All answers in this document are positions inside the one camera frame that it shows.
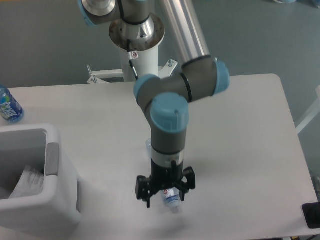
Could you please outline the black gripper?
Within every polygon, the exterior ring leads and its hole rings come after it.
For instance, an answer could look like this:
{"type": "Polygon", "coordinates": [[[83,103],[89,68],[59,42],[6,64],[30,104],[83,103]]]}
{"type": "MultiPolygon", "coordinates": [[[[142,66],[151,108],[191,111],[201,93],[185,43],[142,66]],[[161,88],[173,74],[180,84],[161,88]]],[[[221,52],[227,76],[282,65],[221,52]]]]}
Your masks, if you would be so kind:
{"type": "Polygon", "coordinates": [[[196,188],[196,174],[191,166],[184,170],[183,167],[183,161],[176,162],[173,160],[170,161],[169,167],[163,167],[151,158],[150,177],[138,175],[136,178],[136,199],[145,202],[146,207],[149,209],[153,195],[160,190],[175,187],[179,190],[180,200],[184,201],[186,194],[196,188]]]}

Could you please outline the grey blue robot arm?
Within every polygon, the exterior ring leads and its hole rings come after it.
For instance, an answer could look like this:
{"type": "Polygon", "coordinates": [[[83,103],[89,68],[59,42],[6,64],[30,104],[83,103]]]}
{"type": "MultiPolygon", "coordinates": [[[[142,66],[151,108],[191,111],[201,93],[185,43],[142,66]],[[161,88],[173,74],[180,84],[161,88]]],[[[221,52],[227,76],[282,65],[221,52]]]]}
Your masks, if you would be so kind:
{"type": "Polygon", "coordinates": [[[211,57],[194,5],[190,0],[162,0],[160,7],[173,36],[181,73],[166,78],[143,74],[137,60],[163,38],[162,21],[146,0],[80,0],[89,26],[110,23],[113,43],[125,51],[135,81],[134,96],[151,129],[151,175],[139,175],[135,194],[147,204],[161,190],[177,188],[179,197],[196,187],[191,167],[184,168],[189,103],[225,91],[228,68],[211,57]]]}

